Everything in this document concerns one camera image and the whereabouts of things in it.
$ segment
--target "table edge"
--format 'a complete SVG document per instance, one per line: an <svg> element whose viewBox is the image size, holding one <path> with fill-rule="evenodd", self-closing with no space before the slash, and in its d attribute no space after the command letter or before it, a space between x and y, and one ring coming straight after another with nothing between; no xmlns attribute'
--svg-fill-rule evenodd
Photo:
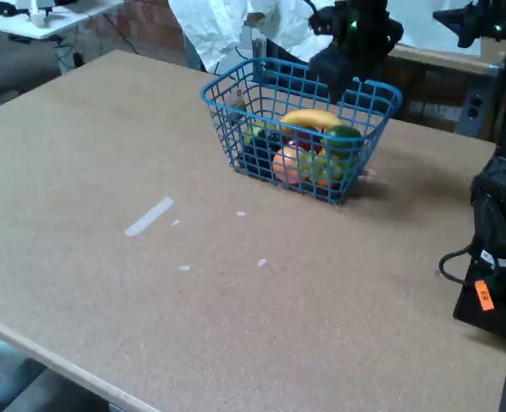
<svg viewBox="0 0 506 412"><path fill-rule="evenodd" d="M161 412L2 324L0 324L0 339L127 412Z"/></svg>

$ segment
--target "black cable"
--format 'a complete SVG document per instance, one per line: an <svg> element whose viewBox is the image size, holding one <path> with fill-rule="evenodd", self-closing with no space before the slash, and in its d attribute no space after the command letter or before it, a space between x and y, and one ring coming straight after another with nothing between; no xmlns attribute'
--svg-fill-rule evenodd
<svg viewBox="0 0 506 412"><path fill-rule="evenodd" d="M51 13L58 14L58 15L74 15L75 13L84 13L85 15L87 15L88 19L92 22L92 24L94 26L94 31L96 33L96 38L98 39L98 46L100 47L99 54L100 54L100 56L103 55L104 47L103 47L103 44L101 43L100 31L98 30L98 25L96 24L96 20L94 19L94 17L89 12L87 12L86 10L72 10L72 11L57 11L57 10L53 10Z"/></svg>
<svg viewBox="0 0 506 412"><path fill-rule="evenodd" d="M54 48L55 49L62 49L65 48L64 45L57 45ZM74 49L71 47L70 50L65 53L63 56L58 57L58 62L61 63L66 69L73 70L75 66L68 66L67 63L64 61L65 58L67 58L70 54L73 54Z"/></svg>
<svg viewBox="0 0 506 412"><path fill-rule="evenodd" d="M451 253L448 253L447 255L445 255L444 257L442 257L440 259L440 262L438 264L438 269L440 270L440 273L442 274L442 276L445 277L448 281L459 283L462 286L469 286L469 287L474 286L474 283L470 283L470 282L467 283L467 282L463 281L462 279L459 279L457 276L453 276L453 275L449 274L445 270L445 268L443 267L445 265L445 263L447 263L449 260L467 254L470 251L471 246L472 245L468 245L468 246L460 249L459 251L453 251ZM488 253L488 254L493 259L493 265L492 265L493 266L493 274L491 277L493 277L493 279L495 279L495 278L497 278L497 275L499 274L499 269L501 269L501 266L499 264L498 258L494 258L493 255L491 255L490 253Z"/></svg>
<svg viewBox="0 0 506 412"><path fill-rule="evenodd" d="M107 15L104 15L104 19L113 27L113 30L117 32L119 37L132 49L133 52L135 52L138 56L140 56L140 53L138 53L138 50L136 50L136 47L119 31L117 26L113 23L112 19L110 19Z"/></svg>
<svg viewBox="0 0 506 412"><path fill-rule="evenodd" d="M241 54L241 52L239 50L237 50L237 46L235 47L235 52L239 55L240 58L242 58L243 60L248 60L248 58L246 58L245 56L243 56Z"/></svg>
<svg viewBox="0 0 506 412"><path fill-rule="evenodd" d="M76 51L77 50L77 41L78 41L78 38L77 38L77 35L79 34L79 27L77 26L75 28L75 37L73 38L73 49Z"/></svg>
<svg viewBox="0 0 506 412"><path fill-rule="evenodd" d="M304 0L304 3L306 3L308 6L312 8L312 11L314 12L315 15L318 14L318 10L315 8L315 4L312 3L312 0Z"/></svg>
<svg viewBox="0 0 506 412"><path fill-rule="evenodd" d="M442 274L442 276L445 277L448 281L459 283L460 285L464 286L465 285L465 281L463 281L462 279L459 279L456 276L450 275L445 270L445 268L443 266L445 265L445 263L448 260L451 260L453 258L457 258L458 256L465 255L469 251L470 251L470 245L468 245L467 247L464 247L464 248L460 249L459 251L453 251L451 253L448 253L447 255L445 255L444 257L442 257L440 259L440 263L438 264L438 269L440 270L440 273Z"/></svg>

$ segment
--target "white desk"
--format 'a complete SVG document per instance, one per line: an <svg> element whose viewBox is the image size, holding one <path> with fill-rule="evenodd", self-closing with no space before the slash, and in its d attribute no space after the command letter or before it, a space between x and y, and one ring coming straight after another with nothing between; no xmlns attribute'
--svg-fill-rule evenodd
<svg viewBox="0 0 506 412"><path fill-rule="evenodd" d="M0 15L0 32L44 40L55 34L67 32L97 15L109 13L122 4L123 0L79 0L77 3L67 6L55 7L46 18L44 27L36 27L28 15L15 15L12 17ZM62 74L75 67L73 63L73 45L70 42L64 40L61 44L55 43L54 50L58 56Z"/></svg>
<svg viewBox="0 0 506 412"><path fill-rule="evenodd" d="M67 6L55 7L48 15L45 27L34 26L27 15L13 17L0 15L0 32L37 40L48 39L96 15L108 13L122 4L123 0L79 0Z"/></svg>

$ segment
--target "white tape strip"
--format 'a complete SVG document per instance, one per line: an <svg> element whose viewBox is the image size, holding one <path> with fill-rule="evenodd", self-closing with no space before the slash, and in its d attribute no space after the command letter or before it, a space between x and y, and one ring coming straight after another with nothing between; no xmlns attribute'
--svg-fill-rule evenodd
<svg viewBox="0 0 506 412"><path fill-rule="evenodd" d="M127 236L136 236L143 232L143 230L159 218L163 213L171 208L174 200L170 197L165 197L158 204L149 210L144 216L138 219L132 226L125 230Z"/></svg>

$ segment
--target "orange label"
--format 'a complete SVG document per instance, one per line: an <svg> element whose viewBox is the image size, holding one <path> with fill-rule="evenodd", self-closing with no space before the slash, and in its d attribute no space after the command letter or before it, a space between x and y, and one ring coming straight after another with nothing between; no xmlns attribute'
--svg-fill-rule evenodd
<svg viewBox="0 0 506 412"><path fill-rule="evenodd" d="M493 306L493 300L491 300L490 289L487 288L485 281L476 281L474 283L476 292L478 293L479 303L482 305L484 311L490 311L495 309Z"/></svg>

